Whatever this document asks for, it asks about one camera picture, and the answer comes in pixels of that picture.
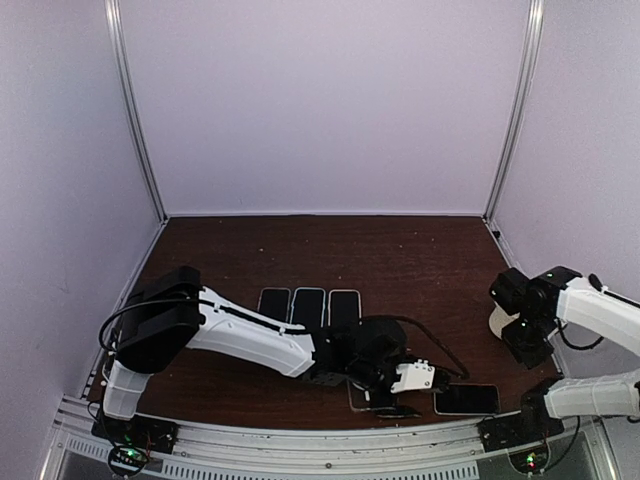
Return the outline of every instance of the white arm segment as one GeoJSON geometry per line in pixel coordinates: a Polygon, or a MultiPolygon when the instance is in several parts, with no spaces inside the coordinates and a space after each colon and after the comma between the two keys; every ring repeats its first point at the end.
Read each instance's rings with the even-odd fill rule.
{"type": "MultiPolygon", "coordinates": [[[[201,300],[213,302],[199,306],[205,324],[187,344],[187,348],[212,350],[253,363],[265,365],[287,377],[297,377],[314,363],[315,347],[309,334],[291,335],[286,331],[305,330],[303,325],[291,325],[260,315],[236,305],[209,288],[200,293],[201,300]],[[222,310],[233,309],[277,330],[242,319],[222,310]]],[[[130,420],[136,413],[138,400],[151,375],[129,370],[115,361],[105,388],[104,413],[112,418],[130,420]]]]}
{"type": "Polygon", "coordinates": [[[567,283],[560,292],[556,315],[640,356],[640,308],[599,292],[586,278],[567,283]]]}
{"type": "MultiPolygon", "coordinates": [[[[575,278],[560,292],[557,317],[602,335],[640,356],[640,308],[606,295],[586,278],[575,278]]],[[[567,378],[545,395],[552,418],[574,415],[640,417],[640,369],[583,380],[567,378]]]]}
{"type": "Polygon", "coordinates": [[[555,383],[544,397],[551,418],[575,415],[640,417],[640,369],[620,375],[555,383]]]}
{"type": "Polygon", "coordinates": [[[131,420],[150,378],[151,375],[129,370],[116,360],[104,389],[102,408],[105,415],[118,420],[131,420]]]}
{"type": "Polygon", "coordinates": [[[304,330],[303,325],[291,325],[265,317],[231,303],[209,288],[200,293],[200,298],[215,303],[216,307],[200,305],[200,313],[205,316],[206,323],[187,344],[187,348],[212,350],[242,358],[265,365],[287,377],[297,377],[314,364],[315,348],[311,335],[284,333],[285,329],[304,330]],[[243,320],[237,315],[221,310],[222,307],[232,308],[240,314],[249,315],[279,330],[243,320]]]}

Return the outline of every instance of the white robotic arm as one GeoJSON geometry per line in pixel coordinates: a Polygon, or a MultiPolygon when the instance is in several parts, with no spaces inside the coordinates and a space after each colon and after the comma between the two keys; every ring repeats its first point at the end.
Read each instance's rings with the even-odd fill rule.
{"type": "Polygon", "coordinates": [[[406,335],[393,320],[308,331],[201,287],[198,272],[187,267],[132,295],[130,304],[140,308],[123,315],[112,339],[113,362],[102,405],[107,417],[118,420],[135,415],[148,380],[182,348],[224,353],[316,384],[332,386],[348,379],[369,391],[377,408],[390,415],[417,414],[398,407],[396,394],[433,390],[448,382],[445,372],[407,354],[406,335]]]}
{"type": "MultiPolygon", "coordinates": [[[[549,334],[569,323],[598,333],[640,356],[640,305],[610,292],[594,275],[582,277],[556,267],[529,280],[516,269],[501,274],[491,296],[508,315],[518,319],[502,330],[516,359],[532,368],[551,353],[549,334]]],[[[542,396],[550,418],[575,415],[640,417],[640,369],[597,378],[565,378],[542,396]]]]}
{"type": "MultiPolygon", "coordinates": [[[[242,358],[287,377],[298,377],[314,364],[313,339],[309,333],[302,334],[304,326],[285,324],[252,312],[206,287],[199,292],[199,299],[207,302],[198,305],[205,322],[185,345],[186,348],[242,358]],[[253,321],[243,320],[230,311],[246,315],[253,321]]],[[[152,375],[131,370],[116,359],[107,379],[103,405],[105,414],[120,420],[131,419],[152,375]]]]}

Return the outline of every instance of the black smartphone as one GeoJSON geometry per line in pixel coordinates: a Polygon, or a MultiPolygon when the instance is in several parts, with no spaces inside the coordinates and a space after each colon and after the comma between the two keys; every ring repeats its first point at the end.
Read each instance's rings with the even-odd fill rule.
{"type": "Polygon", "coordinates": [[[296,288],[291,304],[291,322],[316,329],[324,326],[326,292],[322,288],[296,288]]]}
{"type": "Polygon", "coordinates": [[[258,300],[258,313],[281,322],[289,320],[291,290],[288,288],[264,288],[258,300]]]}
{"type": "Polygon", "coordinates": [[[329,292],[329,325],[353,325],[362,316],[360,292],[357,290],[331,290],[329,292]]]}
{"type": "Polygon", "coordinates": [[[500,397],[495,385],[449,385],[446,392],[435,393],[433,409],[438,415],[496,415],[500,397]]]}

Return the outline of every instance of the dark wooden surface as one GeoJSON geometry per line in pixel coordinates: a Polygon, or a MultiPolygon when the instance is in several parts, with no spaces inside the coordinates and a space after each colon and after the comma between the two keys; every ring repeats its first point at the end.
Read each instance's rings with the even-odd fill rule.
{"type": "MultiPolygon", "coordinates": [[[[487,289],[505,263],[478,218],[245,217],[181,218],[169,222],[139,282],[188,264],[221,295],[256,308],[264,287],[354,288],[363,313],[419,319],[468,366],[467,383],[496,384],[503,411],[553,376],[551,361],[532,371],[518,365],[489,331],[487,289]]],[[[408,326],[413,352],[451,365],[408,326]]],[[[97,382],[92,398],[99,396],[97,382]]],[[[420,419],[381,420],[353,413],[346,386],[319,387],[265,367],[203,351],[185,350],[154,376],[139,411],[233,426],[346,429],[416,425],[455,417],[433,413],[431,395],[401,395],[420,419]]]]}

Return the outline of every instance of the white wall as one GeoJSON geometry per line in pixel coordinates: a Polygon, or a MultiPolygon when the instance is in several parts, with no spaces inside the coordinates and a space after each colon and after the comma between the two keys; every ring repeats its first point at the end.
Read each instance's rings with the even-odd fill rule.
{"type": "Polygon", "coordinates": [[[122,2],[167,210],[481,213],[528,5],[122,2]]]}
{"type": "MultiPolygon", "coordinates": [[[[640,298],[640,3],[547,2],[544,15],[497,224],[527,273],[566,265],[640,298]]],[[[562,355],[574,376],[640,366],[611,343],[562,355]]],[[[615,421],[609,430],[623,478],[640,478],[640,428],[615,421]]]]}
{"type": "Polygon", "coordinates": [[[28,479],[157,222],[103,3],[0,11],[0,478],[28,479]]]}

